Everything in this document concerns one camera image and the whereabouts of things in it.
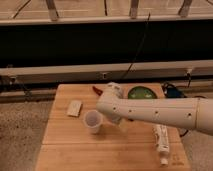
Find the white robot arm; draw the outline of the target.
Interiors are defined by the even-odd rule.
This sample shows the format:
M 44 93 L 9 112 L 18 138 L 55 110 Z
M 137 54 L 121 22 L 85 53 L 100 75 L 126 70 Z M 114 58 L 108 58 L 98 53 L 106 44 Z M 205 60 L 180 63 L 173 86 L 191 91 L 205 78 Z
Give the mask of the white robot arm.
M 213 136 L 213 99 L 124 99 L 122 87 L 110 82 L 97 101 L 96 108 L 115 124 L 127 118 Z

